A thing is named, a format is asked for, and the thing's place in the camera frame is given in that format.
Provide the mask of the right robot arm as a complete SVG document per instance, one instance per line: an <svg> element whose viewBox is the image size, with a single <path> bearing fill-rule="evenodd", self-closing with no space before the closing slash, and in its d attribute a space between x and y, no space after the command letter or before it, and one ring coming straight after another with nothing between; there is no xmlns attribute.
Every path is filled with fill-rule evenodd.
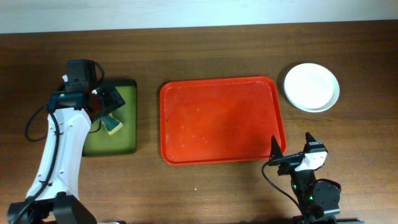
<svg viewBox="0 0 398 224"><path fill-rule="evenodd" d="M293 217L292 223L362 223L358 219L339 220L336 218L340 213L341 185L330 179L315 177L315 171L325 165L328 150L309 132L305 133L305 139L306 143L302 151L285 156L282 154L275 136L271 137L270 158L261 168L262 175L267 182L293 201L299 209L300 215ZM290 185L295 197L272 183L265 174L267 166L277 166L279 176L290 176Z"/></svg>

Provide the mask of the green and yellow sponge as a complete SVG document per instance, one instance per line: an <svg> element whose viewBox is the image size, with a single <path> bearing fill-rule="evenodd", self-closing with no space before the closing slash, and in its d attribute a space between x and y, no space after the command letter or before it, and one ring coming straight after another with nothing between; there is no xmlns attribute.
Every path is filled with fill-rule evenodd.
<svg viewBox="0 0 398 224"><path fill-rule="evenodd" d="M111 113L101 118L101 123L104 125L106 132L111 136L118 132L123 124L116 119Z"/></svg>

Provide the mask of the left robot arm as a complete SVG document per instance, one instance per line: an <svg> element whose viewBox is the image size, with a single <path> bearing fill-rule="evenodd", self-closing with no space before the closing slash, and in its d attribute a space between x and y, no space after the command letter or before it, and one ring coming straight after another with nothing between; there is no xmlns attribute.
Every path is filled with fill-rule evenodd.
<svg viewBox="0 0 398 224"><path fill-rule="evenodd" d="M12 203L8 223L96 223L80 202L78 176L86 137L91 125L122 107L117 89L103 85L98 62L69 60L63 84L43 105L48 113L44 153L34 182L23 202Z"/></svg>

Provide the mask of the black tray with green liquid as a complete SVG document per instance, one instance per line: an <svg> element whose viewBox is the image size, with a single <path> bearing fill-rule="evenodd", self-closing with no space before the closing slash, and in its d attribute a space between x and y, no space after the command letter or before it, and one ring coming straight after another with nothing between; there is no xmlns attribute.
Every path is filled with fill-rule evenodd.
<svg viewBox="0 0 398 224"><path fill-rule="evenodd" d="M123 127L113 135L106 132L101 121L92 125L83 147L85 157L113 156L132 154L136 152L136 124L137 124L137 84L134 80L106 80L104 86L113 86L117 89L125 104L111 112L122 122Z"/></svg>

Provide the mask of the red plastic tray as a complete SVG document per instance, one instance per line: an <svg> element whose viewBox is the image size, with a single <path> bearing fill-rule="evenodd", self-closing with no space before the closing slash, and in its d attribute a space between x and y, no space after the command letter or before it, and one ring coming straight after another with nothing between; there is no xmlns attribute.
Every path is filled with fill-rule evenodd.
<svg viewBox="0 0 398 224"><path fill-rule="evenodd" d="M287 140L275 82L265 76L165 83L159 93L160 153L172 166L269 158Z"/></svg>

